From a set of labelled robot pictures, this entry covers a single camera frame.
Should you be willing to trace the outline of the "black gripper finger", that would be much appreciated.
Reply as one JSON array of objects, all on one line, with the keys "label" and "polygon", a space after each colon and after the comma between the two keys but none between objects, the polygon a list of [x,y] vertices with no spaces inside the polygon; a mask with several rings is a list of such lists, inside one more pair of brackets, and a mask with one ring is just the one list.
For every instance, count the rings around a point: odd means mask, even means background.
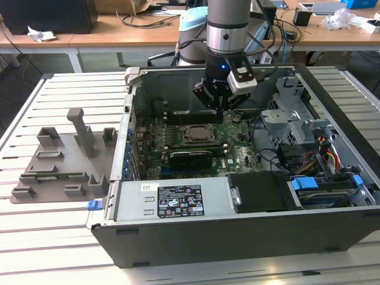
[{"label": "black gripper finger", "polygon": [[193,88],[193,93],[206,108],[212,111],[216,117],[216,122],[219,124],[223,122],[223,111],[220,106],[220,91],[221,82],[210,77],[203,77]]},{"label": "black gripper finger", "polygon": [[231,91],[225,91],[221,97],[221,122],[223,122],[227,111],[237,109],[249,99],[250,95],[250,93],[235,95]]}]

